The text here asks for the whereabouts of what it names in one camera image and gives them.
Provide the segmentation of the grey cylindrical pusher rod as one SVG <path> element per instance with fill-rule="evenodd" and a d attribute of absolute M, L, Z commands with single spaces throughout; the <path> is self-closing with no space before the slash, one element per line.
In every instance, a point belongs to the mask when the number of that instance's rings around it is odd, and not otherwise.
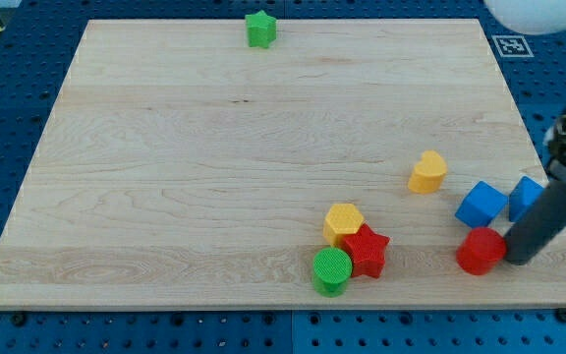
<path fill-rule="evenodd" d="M 527 264 L 566 227 L 566 183 L 552 179 L 527 211 L 510 227 L 504 239 L 505 260 Z"/>

